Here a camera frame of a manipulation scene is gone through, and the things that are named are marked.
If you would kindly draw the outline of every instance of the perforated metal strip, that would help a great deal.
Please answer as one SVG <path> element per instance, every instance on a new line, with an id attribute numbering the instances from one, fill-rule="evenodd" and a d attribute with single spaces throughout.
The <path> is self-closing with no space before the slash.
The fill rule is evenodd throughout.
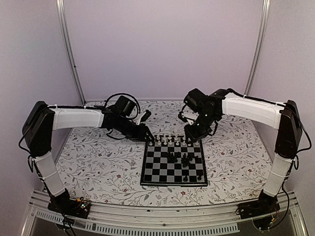
<path id="1" fill-rule="evenodd" d="M 56 223 L 62 224 L 63 217 L 52 212 L 44 210 L 37 210 L 36 216 L 38 218 Z M 227 235 L 239 232 L 237 224 L 228 224 L 215 227 L 206 227 L 199 229 L 136 229 L 125 227 L 113 227 L 99 223 L 91 222 L 79 222 L 73 225 L 73 228 L 81 229 L 84 231 L 95 232 L 102 235 L 111 236 L 219 236 Z"/>

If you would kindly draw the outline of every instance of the black square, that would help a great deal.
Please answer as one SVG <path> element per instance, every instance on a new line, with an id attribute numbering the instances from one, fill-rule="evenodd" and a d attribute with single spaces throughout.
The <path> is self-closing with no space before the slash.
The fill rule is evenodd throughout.
<path id="1" fill-rule="evenodd" d="M 195 158 L 195 163 L 196 164 L 201 164 L 202 163 L 202 159 L 201 158 Z"/>
<path id="2" fill-rule="evenodd" d="M 182 177 L 181 176 L 174 176 L 174 181 L 175 182 L 182 182 Z"/>
<path id="3" fill-rule="evenodd" d="M 173 176 L 173 175 L 175 175 L 175 171 L 174 170 L 167 170 L 167 175 Z"/>
<path id="4" fill-rule="evenodd" d="M 154 156 L 154 151 L 149 151 L 149 152 L 147 152 L 147 156 L 148 156 L 148 157 L 153 157 L 153 156 Z"/>
<path id="5" fill-rule="evenodd" d="M 187 147 L 181 147 L 181 152 L 188 152 Z"/>
<path id="6" fill-rule="evenodd" d="M 189 176 L 189 182 L 197 182 L 197 176 Z"/>
<path id="7" fill-rule="evenodd" d="M 166 182 L 167 181 L 167 176 L 160 176 L 159 180 L 160 180 L 160 182 Z"/>
<path id="8" fill-rule="evenodd" d="M 168 157 L 168 153 L 167 152 L 161 152 L 161 157 Z"/>
<path id="9" fill-rule="evenodd" d="M 183 176 L 189 176 L 189 170 L 182 170 Z"/>
<path id="10" fill-rule="evenodd" d="M 153 163 L 146 163 L 146 169 L 152 169 Z"/>
<path id="11" fill-rule="evenodd" d="M 195 170 L 196 169 L 196 164 L 189 164 L 189 169 L 190 170 Z"/>
<path id="12" fill-rule="evenodd" d="M 153 169 L 152 174 L 155 176 L 158 176 L 159 175 L 159 169 Z"/>
<path id="13" fill-rule="evenodd" d="M 166 170 L 166 169 L 167 169 L 167 163 L 161 163 L 161 164 L 159 165 L 159 168 Z"/>
<path id="14" fill-rule="evenodd" d="M 152 181 L 152 176 L 144 175 L 144 181 Z"/>
<path id="15" fill-rule="evenodd" d="M 153 163 L 160 163 L 161 162 L 161 158 L 160 157 L 154 157 L 153 158 Z"/>
<path id="16" fill-rule="evenodd" d="M 180 163 L 175 163 L 175 164 L 174 164 L 174 169 L 175 169 L 175 170 L 181 170 L 181 169 L 182 169 L 182 164 L 180 164 Z"/>
<path id="17" fill-rule="evenodd" d="M 196 170 L 197 176 L 203 176 L 203 170 Z"/>
<path id="18" fill-rule="evenodd" d="M 154 147 L 154 151 L 161 151 L 161 147 Z"/>

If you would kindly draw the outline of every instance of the white wall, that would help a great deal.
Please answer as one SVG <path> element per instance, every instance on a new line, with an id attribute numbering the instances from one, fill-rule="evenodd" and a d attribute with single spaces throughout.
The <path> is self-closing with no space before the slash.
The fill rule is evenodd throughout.
<path id="1" fill-rule="evenodd" d="M 37 176 L 18 149 L 37 100 L 78 104 L 54 0 L 0 1 L 0 235 L 17 236 Z M 54 134 L 56 151 L 65 132 Z"/>
<path id="2" fill-rule="evenodd" d="M 243 92 L 262 0 L 67 0 L 87 100 L 117 92 L 183 99 L 193 88 Z"/>
<path id="3" fill-rule="evenodd" d="M 267 32 L 252 96 L 269 100 L 294 100 L 302 123 L 315 143 L 315 1 L 271 1 Z M 258 130 L 273 153 L 277 132 Z M 305 136 L 300 147 L 307 147 Z M 294 189 L 310 235 L 315 235 L 315 147 L 302 152 L 300 169 L 293 171 Z"/>

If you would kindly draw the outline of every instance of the leaf pattern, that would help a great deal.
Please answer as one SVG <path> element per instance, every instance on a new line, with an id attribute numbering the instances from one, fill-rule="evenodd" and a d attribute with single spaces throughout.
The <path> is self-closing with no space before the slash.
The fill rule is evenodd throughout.
<path id="1" fill-rule="evenodd" d="M 90 106 L 102 103 L 90 103 Z M 153 134 L 184 134 L 179 101 L 143 101 Z M 113 140 L 108 131 L 74 128 L 57 163 L 72 197 L 132 206 L 198 206 L 258 197 L 271 169 L 270 158 L 251 120 L 223 116 L 217 132 L 203 140 L 207 187 L 140 186 L 144 143 Z M 118 132 L 111 135 L 121 137 Z"/>

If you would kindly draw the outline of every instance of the chessboard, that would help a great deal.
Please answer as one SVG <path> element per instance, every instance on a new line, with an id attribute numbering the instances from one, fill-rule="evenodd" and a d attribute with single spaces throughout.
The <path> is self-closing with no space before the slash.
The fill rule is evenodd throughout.
<path id="1" fill-rule="evenodd" d="M 171 160 L 170 154 L 177 160 Z M 188 156 L 193 158 L 183 164 Z M 183 136 L 155 136 L 154 142 L 146 142 L 140 185 L 207 186 L 202 142 L 187 144 Z"/>

